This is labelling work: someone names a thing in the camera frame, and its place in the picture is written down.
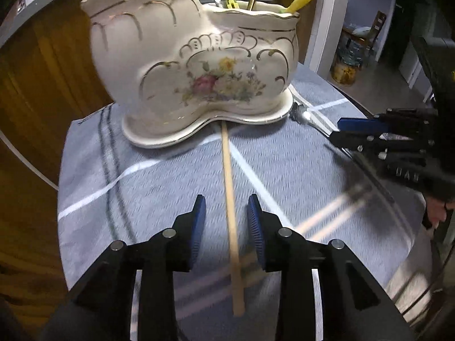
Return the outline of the person's right hand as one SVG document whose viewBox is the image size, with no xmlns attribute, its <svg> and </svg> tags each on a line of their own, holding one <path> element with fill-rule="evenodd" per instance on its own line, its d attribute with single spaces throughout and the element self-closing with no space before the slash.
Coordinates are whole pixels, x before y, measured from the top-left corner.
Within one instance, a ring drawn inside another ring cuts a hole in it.
<svg viewBox="0 0 455 341">
<path fill-rule="evenodd" d="M 431 226 L 435 229 L 439 224 L 444 223 L 448 212 L 454 210 L 454 202 L 443 202 L 432 196 L 424 196 L 427 204 L 427 216 Z"/>
</svg>

